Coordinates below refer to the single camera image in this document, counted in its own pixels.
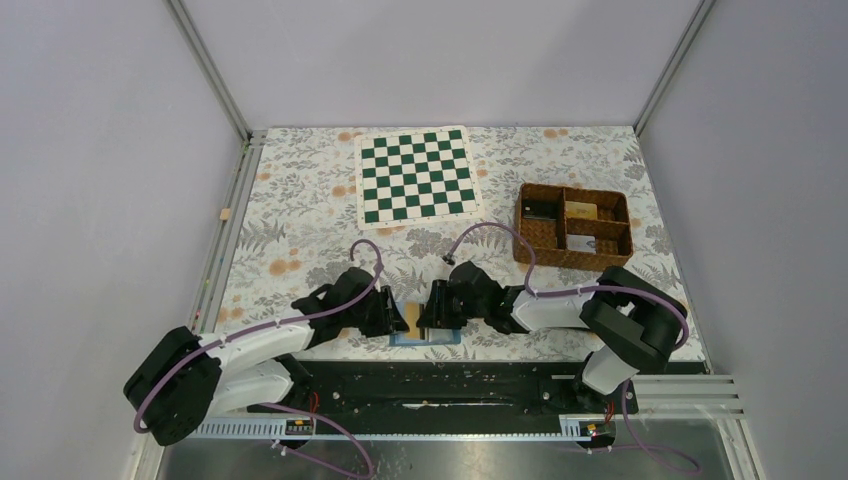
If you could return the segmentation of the blue card holder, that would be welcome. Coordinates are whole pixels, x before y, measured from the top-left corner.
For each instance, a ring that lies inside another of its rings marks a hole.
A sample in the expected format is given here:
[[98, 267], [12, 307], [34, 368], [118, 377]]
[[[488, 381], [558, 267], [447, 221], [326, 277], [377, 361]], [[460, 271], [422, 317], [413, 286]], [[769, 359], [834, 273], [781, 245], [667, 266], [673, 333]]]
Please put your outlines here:
[[458, 345], [461, 343], [461, 331], [419, 327], [417, 322], [424, 311], [424, 305], [406, 302], [400, 309], [403, 320], [409, 330], [390, 335], [390, 347], [423, 347]]

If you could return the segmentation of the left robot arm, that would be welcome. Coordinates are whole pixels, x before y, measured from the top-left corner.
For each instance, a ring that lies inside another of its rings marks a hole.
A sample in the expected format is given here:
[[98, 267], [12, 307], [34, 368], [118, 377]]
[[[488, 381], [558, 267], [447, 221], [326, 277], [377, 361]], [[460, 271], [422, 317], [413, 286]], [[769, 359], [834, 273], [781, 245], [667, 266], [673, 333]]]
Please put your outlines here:
[[135, 429], [168, 446], [210, 416], [264, 403], [299, 410], [311, 387], [293, 354], [334, 340], [348, 328], [368, 338], [409, 330], [390, 287], [378, 287], [357, 267], [292, 307], [295, 317], [230, 333], [195, 335], [178, 327], [165, 334], [123, 387], [136, 411]]

